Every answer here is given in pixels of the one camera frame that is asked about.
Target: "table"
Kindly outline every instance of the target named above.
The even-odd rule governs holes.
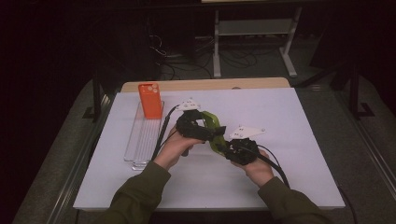
[[[345,206],[297,94],[285,78],[158,83],[164,111],[192,97],[201,103],[202,110],[218,115],[220,124],[227,126],[225,136],[238,124],[262,126],[265,134],[251,139],[273,151],[293,189],[304,192],[323,209]],[[77,209],[108,208],[117,189],[129,177],[140,173],[123,160],[139,102],[136,86],[137,83],[126,83],[115,98],[74,203]],[[172,115],[168,130],[179,115]],[[242,170],[214,153],[208,143],[195,146],[170,173],[172,177],[165,186],[158,211],[266,209],[257,195],[257,186]]]

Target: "person's right hand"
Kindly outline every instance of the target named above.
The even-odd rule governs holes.
[[[268,158],[268,154],[263,150],[259,150],[260,153]],[[266,184],[270,179],[274,177],[272,167],[265,161],[256,159],[247,165],[241,165],[236,162],[231,162],[233,165],[241,168],[245,171],[246,175],[250,178],[253,183],[255,183],[259,188]]]
[[[158,156],[154,159],[154,162],[159,164],[163,169],[169,170],[177,162],[181,154],[185,150],[192,149],[193,145],[203,143],[202,140],[194,138],[183,137],[174,127],[169,132],[169,137],[166,139],[163,148],[161,149]]]

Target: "olive green sleeve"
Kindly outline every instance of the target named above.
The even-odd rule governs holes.
[[[274,219],[283,224],[332,223],[308,197],[299,191],[289,189],[279,178],[274,177],[259,190]]]
[[[150,161],[140,175],[129,178],[122,185],[114,195],[110,207],[93,223],[149,223],[151,214],[161,201],[163,187],[170,176],[161,166]]]

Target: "white tag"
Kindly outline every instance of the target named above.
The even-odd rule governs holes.
[[[240,126],[233,133],[230,134],[231,139],[244,139],[251,136],[264,133],[264,129],[250,128],[246,126]]]
[[[178,107],[176,107],[176,110],[193,110],[193,109],[199,109],[201,108],[200,104],[192,100],[191,98],[188,101],[185,101],[181,103]]]

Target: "finger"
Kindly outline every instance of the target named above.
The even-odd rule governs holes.
[[[178,135],[178,131],[175,128],[173,128],[173,129],[171,129],[171,131],[169,131],[168,138],[171,136],[174,136],[174,135]]]
[[[200,139],[195,139],[195,138],[186,138],[186,144],[188,144],[188,147],[192,147],[193,145],[199,144],[199,143],[204,143],[205,141],[202,141]]]
[[[187,157],[189,155],[189,149],[184,150],[184,152],[181,154],[182,157]]]
[[[264,151],[264,150],[259,150],[259,152],[260,152],[260,154],[262,154],[264,157],[270,158],[270,156],[267,154],[266,151]]]
[[[234,162],[234,161],[230,161],[230,162],[231,162],[232,165],[234,165],[234,166],[236,166],[236,167],[239,167],[239,168],[241,168],[241,169],[244,169],[244,166],[243,166],[243,165],[241,165],[241,164],[239,164],[239,163],[237,163],[237,162]]]

